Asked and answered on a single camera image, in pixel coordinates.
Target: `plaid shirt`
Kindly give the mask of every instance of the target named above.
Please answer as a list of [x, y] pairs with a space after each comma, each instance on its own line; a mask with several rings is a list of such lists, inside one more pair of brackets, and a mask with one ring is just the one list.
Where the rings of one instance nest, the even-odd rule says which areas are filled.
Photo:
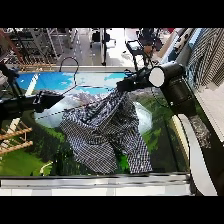
[[76, 161], [95, 172], [108, 174], [117, 169], [114, 148], [127, 155], [131, 173], [152, 170], [139, 120], [127, 93], [116, 89], [100, 102], [67, 110], [60, 126]]

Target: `striped fabric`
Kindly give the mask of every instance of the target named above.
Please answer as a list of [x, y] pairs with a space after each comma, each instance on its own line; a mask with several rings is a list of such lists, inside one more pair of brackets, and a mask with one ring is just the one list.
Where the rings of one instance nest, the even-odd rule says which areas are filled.
[[224, 79], [224, 29], [203, 28], [188, 63], [195, 78], [195, 88], [211, 82], [220, 85]]
[[146, 144], [138, 132], [139, 120], [128, 93], [116, 89], [100, 102], [67, 110], [60, 127], [76, 161], [99, 173], [117, 169], [114, 149], [127, 155], [130, 172], [152, 170]]

